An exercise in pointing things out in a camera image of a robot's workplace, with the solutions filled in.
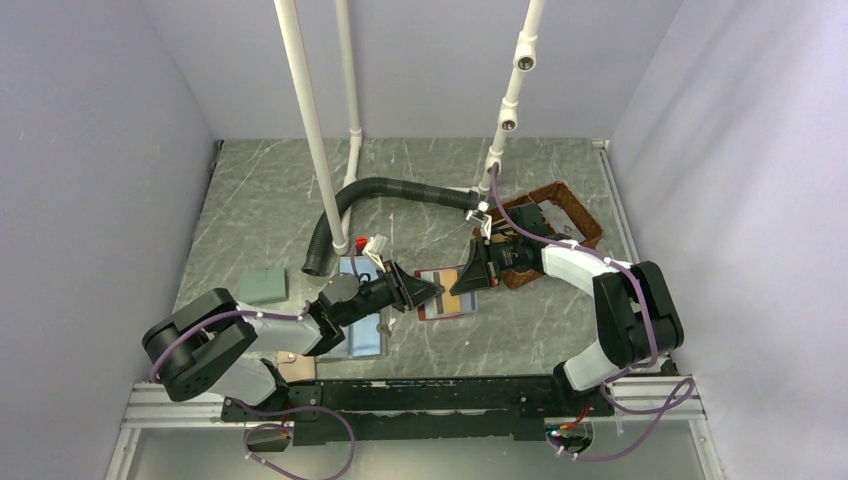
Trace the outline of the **gold VIP card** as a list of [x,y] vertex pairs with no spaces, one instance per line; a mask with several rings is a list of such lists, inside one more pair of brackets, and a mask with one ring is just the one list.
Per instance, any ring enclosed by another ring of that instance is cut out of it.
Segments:
[[435,313],[439,317],[462,313],[461,298],[450,292],[457,279],[458,271],[456,268],[439,269],[434,272],[434,280],[444,288],[444,292],[436,299]]

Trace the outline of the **red leather card holder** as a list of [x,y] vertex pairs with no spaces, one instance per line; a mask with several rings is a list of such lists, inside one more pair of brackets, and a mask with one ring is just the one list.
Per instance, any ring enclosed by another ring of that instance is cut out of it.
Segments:
[[417,315],[420,321],[456,319],[478,311],[478,300],[475,292],[460,295],[450,293],[450,288],[458,280],[460,270],[460,266],[451,266],[414,272],[416,278],[435,283],[444,288],[444,292],[439,296],[418,307]]

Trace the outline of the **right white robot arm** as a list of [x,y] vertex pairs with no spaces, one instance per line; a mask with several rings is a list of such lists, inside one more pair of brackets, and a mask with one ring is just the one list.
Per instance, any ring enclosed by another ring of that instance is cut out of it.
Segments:
[[679,348],[684,330],[663,273],[653,262],[618,262],[551,232],[533,204],[507,212],[518,229],[499,241],[475,239],[453,295],[491,289],[510,273],[534,272],[569,283],[594,301],[597,338],[554,369],[557,411],[574,415],[590,389],[629,367]]

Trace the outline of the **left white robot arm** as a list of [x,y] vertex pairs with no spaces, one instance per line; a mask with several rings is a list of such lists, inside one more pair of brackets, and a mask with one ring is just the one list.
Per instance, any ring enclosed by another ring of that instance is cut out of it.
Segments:
[[391,307],[414,310],[443,286],[408,274],[388,260],[375,274],[333,275],[316,300],[297,313],[257,309],[214,288],[172,313],[142,338],[149,378],[173,402],[205,392],[234,397],[264,420],[287,406],[288,383],[264,352],[317,357],[346,338],[346,328]]

